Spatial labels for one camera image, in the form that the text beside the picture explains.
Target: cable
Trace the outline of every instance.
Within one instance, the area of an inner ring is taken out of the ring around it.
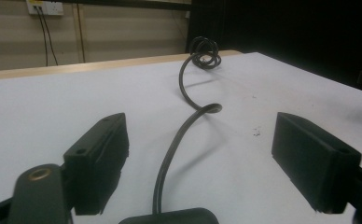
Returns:
[[[195,49],[195,52],[192,53],[195,44],[198,42],[199,44]],[[174,154],[177,151],[177,148],[182,138],[184,137],[185,133],[187,132],[189,127],[193,124],[193,122],[195,122],[199,117],[201,117],[205,113],[217,113],[222,109],[222,105],[219,104],[210,104],[203,107],[197,105],[187,95],[183,83],[183,75],[185,72],[185,68],[187,67],[190,61],[193,61],[193,63],[201,69],[213,69],[221,64],[221,57],[219,57],[218,55],[218,46],[216,45],[216,42],[204,37],[196,37],[195,39],[193,39],[193,41],[190,44],[189,52],[191,55],[185,60],[185,62],[181,66],[178,81],[179,81],[180,90],[185,99],[187,100],[188,104],[193,108],[195,108],[197,111],[194,114],[192,114],[178,130],[177,134],[173,139],[173,142],[170,144],[170,147],[167,150],[166,156],[163,159],[154,189],[154,197],[152,203],[153,214],[161,213],[161,196],[163,193],[164,180],[166,178],[166,174],[169,170],[170,163],[172,162]],[[204,56],[209,56],[210,60],[206,61],[204,59]]]
[[[52,50],[53,58],[55,59],[56,65],[58,65],[55,52],[53,51],[52,38],[50,38],[50,31],[49,31],[49,28],[48,28],[48,25],[47,25],[47,20],[45,20],[45,16],[44,16],[44,12],[42,11],[42,7],[40,7],[39,10],[41,10],[42,18],[44,19],[45,26],[47,27],[47,32],[48,32],[48,36],[49,36],[49,44],[50,44],[50,49]]]
[[[44,24],[42,23],[41,14],[36,6],[34,6],[36,13],[38,13],[39,21],[41,22],[42,33],[44,34],[44,45],[45,45],[45,59],[46,59],[46,67],[48,67],[48,49],[47,49],[47,36],[45,35]]]

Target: white table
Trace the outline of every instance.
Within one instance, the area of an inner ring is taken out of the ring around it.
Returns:
[[[104,213],[76,224],[119,223],[151,212],[160,164],[194,112],[178,89],[182,62],[0,79],[0,201],[17,177],[63,153],[99,119],[125,112],[130,157]],[[167,175],[163,211],[211,210],[219,223],[351,223],[315,213],[272,158],[277,112],[321,126],[362,153],[362,91],[250,53],[215,70],[187,68],[189,96],[223,110],[187,132]]]

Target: wall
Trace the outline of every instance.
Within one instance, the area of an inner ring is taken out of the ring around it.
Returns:
[[[77,8],[71,4],[63,4],[63,8],[64,16],[46,17],[59,64],[185,50],[186,12],[87,5]],[[49,65],[55,65],[48,50]],[[45,49],[39,18],[28,14],[23,0],[0,0],[0,70],[40,66],[45,66]]]

